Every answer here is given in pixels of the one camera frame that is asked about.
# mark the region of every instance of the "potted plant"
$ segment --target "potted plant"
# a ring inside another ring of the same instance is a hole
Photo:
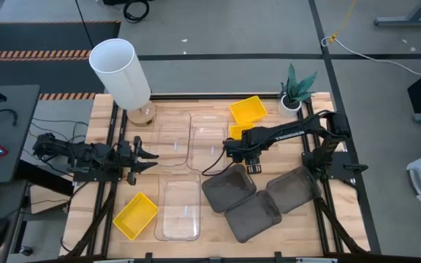
[[[290,64],[287,84],[284,85],[281,83],[282,91],[279,94],[281,103],[279,104],[278,112],[281,115],[285,115],[287,117],[294,117],[297,115],[297,111],[301,108],[301,103],[311,96],[312,92],[308,90],[313,85],[317,73],[318,72],[315,72],[311,76],[306,77],[300,83],[297,83],[295,68],[292,64]]]

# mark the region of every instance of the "white lamp shade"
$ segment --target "white lamp shade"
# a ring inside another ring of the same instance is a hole
[[[119,107],[137,110],[151,98],[134,47],[126,40],[109,39],[98,44],[88,62]]]

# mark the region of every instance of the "yellow cable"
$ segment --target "yellow cable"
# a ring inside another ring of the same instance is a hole
[[[352,13],[352,11],[354,9],[355,3],[357,3],[357,0],[354,0],[352,2],[352,4],[350,4],[349,11],[347,12],[347,15],[345,16],[344,21],[342,22],[341,26],[339,26],[339,29],[337,29],[337,31],[329,38],[329,44],[332,44],[334,42],[334,39],[336,39],[337,36],[339,35],[339,32],[342,29],[344,29],[344,26],[347,24],[347,21],[349,20],[350,15],[351,15],[351,13]]]

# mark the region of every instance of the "lamp base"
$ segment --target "lamp base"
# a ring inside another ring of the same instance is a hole
[[[129,121],[135,126],[147,126],[153,122],[155,105],[151,101],[148,101],[137,110],[128,110],[127,115]]]

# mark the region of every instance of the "white cable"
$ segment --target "white cable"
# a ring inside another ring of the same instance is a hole
[[[330,39],[330,37],[325,37],[325,38],[323,38],[323,39],[321,39],[321,46],[323,46],[323,47],[327,47],[329,44],[327,43],[327,39]],[[350,50],[348,47],[346,47],[346,46],[344,46],[344,44],[342,44],[340,41],[338,41],[337,39],[334,39],[341,47],[343,47],[345,50],[347,50],[347,51],[349,51],[350,53],[352,53],[352,54],[355,54],[355,55],[358,55],[358,56],[361,56],[361,57],[363,57],[363,58],[367,58],[367,59],[369,59],[369,60],[372,60],[372,61],[376,61],[376,62],[382,62],[382,63],[389,63],[389,64],[394,64],[394,65],[396,65],[396,66],[400,66],[401,68],[403,68],[403,69],[406,69],[407,71],[409,71],[409,72],[411,72],[411,73],[413,73],[413,74],[416,74],[416,75],[421,75],[421,73],[420,72],[415,72],[415,71],[413,71],[413,70],[411,70],[410,68],[408,68],[408,67],[406,67],[406,66],[404,66],[404,65],[402,65],[402,64],[399,64],[399,63],[397,63],[397,62],[394,62],[394,61],[385,61],[385,60],[379,60],[379,59],[375,59],[375,58],[370,58],[369,56],[365,56],[365,55],[363,55],[363,54],[360,54],[360,53],[358,53],[358,52],[355,52],[355,51],[353,51],[353,50]]]

